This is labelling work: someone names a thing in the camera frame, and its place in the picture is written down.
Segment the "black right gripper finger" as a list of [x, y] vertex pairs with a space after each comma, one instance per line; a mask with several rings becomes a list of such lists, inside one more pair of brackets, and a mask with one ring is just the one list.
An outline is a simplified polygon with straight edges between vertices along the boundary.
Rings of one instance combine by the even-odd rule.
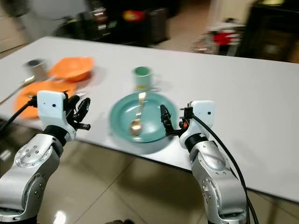
[[173, 126], [171, 124], [171, 114], [165, 105], [160, 105], [161, 121], [166, 134], [173, 134]]

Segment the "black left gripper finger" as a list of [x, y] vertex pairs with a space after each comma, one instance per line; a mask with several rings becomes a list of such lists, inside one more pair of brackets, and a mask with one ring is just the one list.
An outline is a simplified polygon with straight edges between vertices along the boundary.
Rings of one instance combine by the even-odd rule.
[[68, 117], [73, 117], [77, 113], [77, 102], [80, 98], [79, 94], [75, 94], [68, 99]]
[[85, 98], [78, 105], [78, 122], [83, 121], [84, 117], [88, 113], [88, 108], [90, 106], [91, 99]]

